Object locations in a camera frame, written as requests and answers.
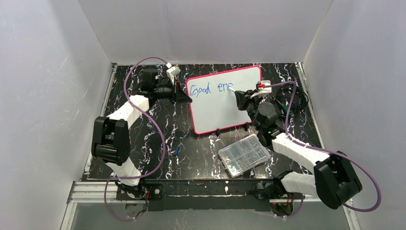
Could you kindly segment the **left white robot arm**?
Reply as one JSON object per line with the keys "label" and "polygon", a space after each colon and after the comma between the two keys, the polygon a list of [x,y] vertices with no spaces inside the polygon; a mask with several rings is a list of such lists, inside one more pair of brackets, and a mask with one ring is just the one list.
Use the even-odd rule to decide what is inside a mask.
{"label": "left white robot arm", "polygon": [[158,99],[168,99],[172,104],[192,102],[176,80],[179,73],[178,66],[162,74],[157,69],[143,70],[129,100],[107,117],[95,119],[91,154],[109,166],[122,185],[135,187],[141,179],[141,172],[129,157],[132,124]]}

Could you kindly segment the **pink framed whiteboard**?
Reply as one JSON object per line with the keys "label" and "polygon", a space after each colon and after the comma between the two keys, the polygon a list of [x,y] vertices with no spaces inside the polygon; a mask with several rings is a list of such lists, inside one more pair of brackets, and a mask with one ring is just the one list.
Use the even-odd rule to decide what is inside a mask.
{"label": "pink framed whiteboard", "polygon": [[261,68],[249,66],[186,80],[187,95],[192,98],[190,110],[195,134],[251,122],[247,113],[237,108],[234,92],[254,90],[262,80]]}

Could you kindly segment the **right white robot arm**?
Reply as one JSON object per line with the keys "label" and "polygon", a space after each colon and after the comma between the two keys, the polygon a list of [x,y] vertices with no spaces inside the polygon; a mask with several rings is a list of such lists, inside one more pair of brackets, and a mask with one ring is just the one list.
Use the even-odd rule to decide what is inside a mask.
{"label": "right white robot arm", "polygon": [[261,102],[256,91],[235,91],[237,108],[246,111],[257,130],[260,144],[300,163],[310,174],[286,170],[269,185],[278,195],[301,193],[319,198],[327,207],[337,209],[362,191],[362,184],[346,155],[328,155],[294,138],[276,124],[275,107]]}

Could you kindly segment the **blue marker cap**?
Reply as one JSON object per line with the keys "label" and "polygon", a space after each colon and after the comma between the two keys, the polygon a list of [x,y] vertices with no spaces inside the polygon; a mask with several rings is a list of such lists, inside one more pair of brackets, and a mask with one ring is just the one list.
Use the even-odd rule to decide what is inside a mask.
{"label": "blue marker cap", "polygon": [[177,146],[176,149],[175,149],[175,151],[174,151],[174,153],[173,153],[173,155],[174,155],[174,156],[178,156],[178,155],[179,155],[179,151],[180,151],[180,146]]}

